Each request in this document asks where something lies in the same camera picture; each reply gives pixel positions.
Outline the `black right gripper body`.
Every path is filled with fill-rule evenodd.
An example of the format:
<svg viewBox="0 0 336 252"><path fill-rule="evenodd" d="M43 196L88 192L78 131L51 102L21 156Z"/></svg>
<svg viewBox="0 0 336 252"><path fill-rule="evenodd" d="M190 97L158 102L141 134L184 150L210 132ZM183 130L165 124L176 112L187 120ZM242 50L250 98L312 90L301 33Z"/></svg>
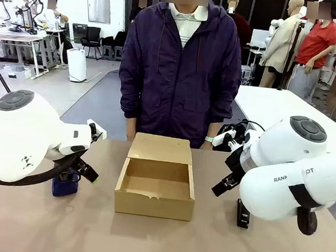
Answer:
<svg viewBox="0 0 336 252"><path fill-rule="evenodd" d="M246 173L241 165L241 154L243 152L243 147L240 147L233 151L230 156L225 160L226 165L231 170L234 177L243 177Z"/></svg>

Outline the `person's right hand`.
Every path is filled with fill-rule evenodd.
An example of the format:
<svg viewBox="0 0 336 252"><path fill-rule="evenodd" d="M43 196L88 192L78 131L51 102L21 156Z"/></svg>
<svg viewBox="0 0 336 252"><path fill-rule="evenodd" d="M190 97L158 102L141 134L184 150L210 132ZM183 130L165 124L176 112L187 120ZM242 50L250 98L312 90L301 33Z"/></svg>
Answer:
<svg viewBox="0 0 336 252"><path fill-rule="evenodd" d="M129 142L133 142L136 131L137 131L137 119L136 118L128 118L126 119L126 139Z"/></svg>

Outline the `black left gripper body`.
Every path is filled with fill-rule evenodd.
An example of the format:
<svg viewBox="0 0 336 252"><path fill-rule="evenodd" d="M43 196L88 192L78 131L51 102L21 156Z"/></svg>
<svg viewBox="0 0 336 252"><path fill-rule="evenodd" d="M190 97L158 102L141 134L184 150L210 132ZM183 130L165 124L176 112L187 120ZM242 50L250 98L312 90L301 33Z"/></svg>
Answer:
<svg viewBox="0 0 336 252"><path fill-rule="evenodd" d="M79 157L76 159L73 169L79 174L85 174L89 170L89 165Z"/></svg>

